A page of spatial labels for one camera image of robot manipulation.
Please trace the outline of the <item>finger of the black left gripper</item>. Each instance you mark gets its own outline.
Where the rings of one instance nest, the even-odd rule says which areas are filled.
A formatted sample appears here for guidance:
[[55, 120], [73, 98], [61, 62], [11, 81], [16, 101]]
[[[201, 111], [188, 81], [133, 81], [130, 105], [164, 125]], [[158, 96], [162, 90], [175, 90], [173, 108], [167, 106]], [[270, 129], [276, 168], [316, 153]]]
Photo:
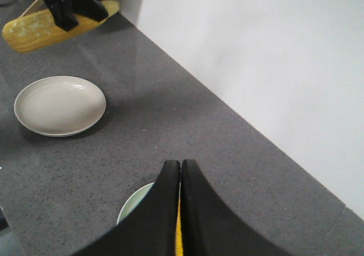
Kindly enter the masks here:
[[73, 0], [72, 10], [95, 21], [102, 21], [109, 16], [107, 9], [101, 3], [102, 0]]
[[70, 31], [78, 25], [72, 12], [73, 0], [43, 0], [51, 12], [55, 24], [64, 31]]

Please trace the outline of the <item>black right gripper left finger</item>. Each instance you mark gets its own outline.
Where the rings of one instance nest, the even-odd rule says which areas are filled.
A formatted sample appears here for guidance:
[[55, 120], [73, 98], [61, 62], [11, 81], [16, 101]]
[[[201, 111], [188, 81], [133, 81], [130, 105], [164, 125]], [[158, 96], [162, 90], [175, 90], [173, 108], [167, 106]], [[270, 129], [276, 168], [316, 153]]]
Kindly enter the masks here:
[[180, 162], [168, 160], [144, 199], [116, 227], [74, 255], [175, 255]]

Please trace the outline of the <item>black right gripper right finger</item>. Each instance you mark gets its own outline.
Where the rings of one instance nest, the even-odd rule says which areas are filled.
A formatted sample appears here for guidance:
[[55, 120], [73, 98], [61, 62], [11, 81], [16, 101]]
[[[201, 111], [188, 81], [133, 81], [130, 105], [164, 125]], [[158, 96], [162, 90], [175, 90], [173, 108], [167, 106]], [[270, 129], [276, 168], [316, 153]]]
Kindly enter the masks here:
[[241, 220], [220, 198], [193, 159], [181, 166], [184, 255], [288, 255]]

